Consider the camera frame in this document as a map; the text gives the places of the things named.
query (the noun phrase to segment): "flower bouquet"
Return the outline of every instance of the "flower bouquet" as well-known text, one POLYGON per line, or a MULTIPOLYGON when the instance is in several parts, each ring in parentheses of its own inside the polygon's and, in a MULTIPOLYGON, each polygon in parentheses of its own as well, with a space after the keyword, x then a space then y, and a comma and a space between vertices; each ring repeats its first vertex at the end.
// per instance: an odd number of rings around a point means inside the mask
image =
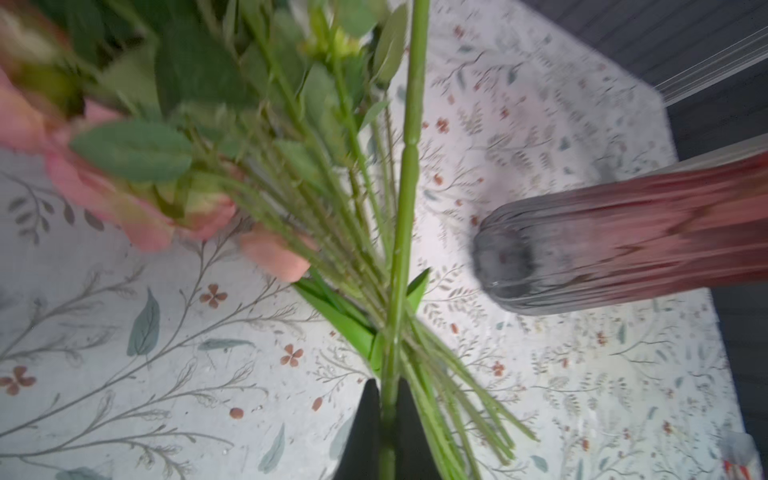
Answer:
POLYGON ((534 438, 415 316, 429 0, 3 0, 0 15, 0 143, 42 154, 71 202, 142 250, 250 215, 245 255, 294 282, 380 378, 382 479, 401 377, 446 480, 480 478, 475 438, 504 463, 509 425, 534 438), (400 144, 387 89, 406 43, 400 144))

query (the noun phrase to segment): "tablecloth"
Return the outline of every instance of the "tablecloth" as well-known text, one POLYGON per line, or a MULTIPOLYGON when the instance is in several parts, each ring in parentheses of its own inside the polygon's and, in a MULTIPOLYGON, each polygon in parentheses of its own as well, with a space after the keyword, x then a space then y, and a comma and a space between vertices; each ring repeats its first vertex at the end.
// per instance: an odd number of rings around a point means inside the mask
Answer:
MULTIPOLYGON (((419 316, 540 439, 480 451, 486 478, 720 478, 743 425, 706 290, 530 317, 471 272, 496 207, 673 163, 659 94, 518 2, 435 0, 429 35, 419 316)), ((239 255, 245 223, 141 253, 0 157, 0 478, 331 477, 371 373, 239 255)))

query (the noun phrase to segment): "bundle of stems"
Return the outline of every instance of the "bundle of stems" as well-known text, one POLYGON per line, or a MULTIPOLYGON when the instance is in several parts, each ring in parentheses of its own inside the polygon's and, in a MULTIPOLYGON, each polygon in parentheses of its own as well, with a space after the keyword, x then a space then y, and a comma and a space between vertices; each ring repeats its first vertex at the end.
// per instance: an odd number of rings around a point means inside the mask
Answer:
POLYGON ((405 51, 407 5, 309 0, 305 38, 286 0, 35 4, 71 38, 63 78, 131 116, 84 132, 73 150, 153 191, 172 218, 183 220, 191 185, 224 191, 310 262, 296 291, 381 379, 382 480, 395 475, 401 377, 445 480, 481 478, 475 437, 505 464, 515 447, 508 425, 534 438, 416 318, 429 275, 409 284, 429 0, 412 0, 399 176, 387 89, 405 51), (377 164, 359 141, 367 128, 377 164))

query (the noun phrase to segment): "flower stem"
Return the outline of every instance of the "flower stem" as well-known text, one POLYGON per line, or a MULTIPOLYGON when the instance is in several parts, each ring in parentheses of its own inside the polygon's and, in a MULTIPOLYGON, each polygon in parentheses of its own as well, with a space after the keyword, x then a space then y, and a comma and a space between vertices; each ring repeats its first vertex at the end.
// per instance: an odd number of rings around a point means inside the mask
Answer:
POLYGON ((397 384, 400 378, 400 337, 406 309, 406 289, 411 262, 411 237, 416 199, 416 185, 419 182, 419 138, 422 133, 422 111, 424 100, 424 76, 427 53, 427 30, 429 28, 429 0, 414 0, 411 27, 411 51, 408 66, 408 88, 406 91, 406 122, 403 139, 406 147, 402 153, 400 167, 400 193, 398 198, 395 246, 392 256, 392 280, 387 312, 388 342, 384 349, 382 368, 382 450, 380 465, 381 480, 394 480, 393 426, 397 409, 397 384))

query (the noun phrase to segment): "vase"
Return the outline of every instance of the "vase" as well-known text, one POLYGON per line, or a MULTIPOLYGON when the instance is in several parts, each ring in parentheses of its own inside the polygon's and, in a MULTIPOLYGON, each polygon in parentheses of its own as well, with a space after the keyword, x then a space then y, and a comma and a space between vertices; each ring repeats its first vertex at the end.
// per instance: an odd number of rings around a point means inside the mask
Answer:
POLYGON ((768 153, 506 204, 473 258, 485 292, 526 315, 768 280, 768 153))

